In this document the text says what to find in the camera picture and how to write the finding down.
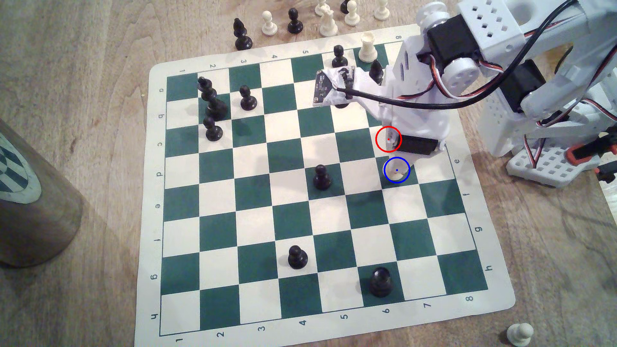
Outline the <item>white printed gripper body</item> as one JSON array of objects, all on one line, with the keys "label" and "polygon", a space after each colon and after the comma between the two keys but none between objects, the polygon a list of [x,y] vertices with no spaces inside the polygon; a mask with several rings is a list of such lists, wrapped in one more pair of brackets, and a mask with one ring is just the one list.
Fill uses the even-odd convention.
[{"label": "white printed gripper body", "polygon": [[[406,105],[447,104],[451,100],[441,91],[439,73],[425,39],[414,35],[402,41],[395,60],[378,68],[370,67],[371,94]],[[440,153],[449,134],[449,110],[399,107],[371,101],[370,113],[382,124],[378,147],[391,156],[434,156]],[[396,127],[402,134],[398,151],[386,151],[386,127]]]}]

